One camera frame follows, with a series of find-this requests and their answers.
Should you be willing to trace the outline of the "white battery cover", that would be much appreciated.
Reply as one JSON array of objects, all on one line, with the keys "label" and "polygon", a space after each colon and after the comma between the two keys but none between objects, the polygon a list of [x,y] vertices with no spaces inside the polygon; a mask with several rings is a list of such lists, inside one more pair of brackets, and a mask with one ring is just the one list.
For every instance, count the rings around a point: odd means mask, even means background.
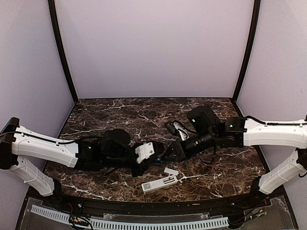
[{"label": "white battery cover", "polygon": [[179,171],[165,167],[164,173],[177,176],[179,174]]}]

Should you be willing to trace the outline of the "white remote control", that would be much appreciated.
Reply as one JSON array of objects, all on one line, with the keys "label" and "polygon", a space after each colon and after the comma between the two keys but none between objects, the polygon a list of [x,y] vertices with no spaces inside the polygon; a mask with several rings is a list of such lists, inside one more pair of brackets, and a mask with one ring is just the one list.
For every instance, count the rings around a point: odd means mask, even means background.
[{"label": "white remote control", "polygon": [[143,183],[141,184],[141,187],[144,193],[148,193],[165,187],[169,187],[177,183],[178,183],[177,177],[175,175],[172,175],[158,180]]}]

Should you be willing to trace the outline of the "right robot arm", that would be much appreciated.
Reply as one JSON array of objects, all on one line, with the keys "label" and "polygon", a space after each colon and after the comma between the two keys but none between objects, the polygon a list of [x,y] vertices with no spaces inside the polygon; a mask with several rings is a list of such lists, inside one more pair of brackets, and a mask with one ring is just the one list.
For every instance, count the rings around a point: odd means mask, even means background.
[{"label": "right robot arm", "polygon": [[209,149],[275,145],[294,147],[291,155],[270,172],[253,181],[251,193],[245,196],[245,204],[255,208],[263,201],[263,195],[295,176],[307,174],[307,121],[261,121],[252,116],[231,117],[221,122],[208,105],[198,106],[187,114],[196,133],[186,140],[174,141],[162,155],[163,161],[180,162]]}]

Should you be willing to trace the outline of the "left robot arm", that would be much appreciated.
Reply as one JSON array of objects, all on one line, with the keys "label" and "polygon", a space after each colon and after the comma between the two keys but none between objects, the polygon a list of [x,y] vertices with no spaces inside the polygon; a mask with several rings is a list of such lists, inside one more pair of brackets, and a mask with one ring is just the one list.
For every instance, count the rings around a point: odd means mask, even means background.
[{"label": "left robot arm", "polygon": [[164,151],[161,142],[150,141],[130,146],[130,135],[122,129],[106,131],[101,137],[63,140],[35,133],[12,117],[0,132],[0,168],[20,177],[50,203],[63,209],[68,199],[59,181],[48,177],[28,157],[60,163],[79,171],[98,172],[103,168],[128,168],[141,176]]}]

